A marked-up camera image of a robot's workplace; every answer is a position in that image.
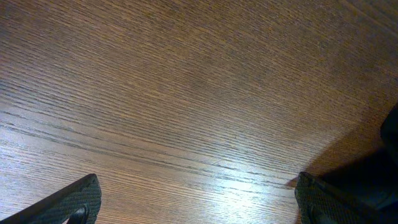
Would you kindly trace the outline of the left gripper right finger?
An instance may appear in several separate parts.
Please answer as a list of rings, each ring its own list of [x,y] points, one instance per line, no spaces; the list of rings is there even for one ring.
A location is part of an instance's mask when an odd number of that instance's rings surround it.
[[[350,194],[301,172],[295,188],[302,224],[397,224],[397,205],[377,210]]]

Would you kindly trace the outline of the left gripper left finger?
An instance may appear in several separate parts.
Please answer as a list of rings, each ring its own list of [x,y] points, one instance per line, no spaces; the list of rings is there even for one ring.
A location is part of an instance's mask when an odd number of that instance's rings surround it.
[[[95,223],[100,207],[100,183],[88,174],[1,223]]]

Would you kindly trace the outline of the black t-shirt with logo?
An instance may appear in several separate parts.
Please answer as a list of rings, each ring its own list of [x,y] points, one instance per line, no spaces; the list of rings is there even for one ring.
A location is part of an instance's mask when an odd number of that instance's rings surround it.
[[[321,179],[377,210],[387,210],[397,207],[397,106],[382,123],[380,135],[381,149]]]

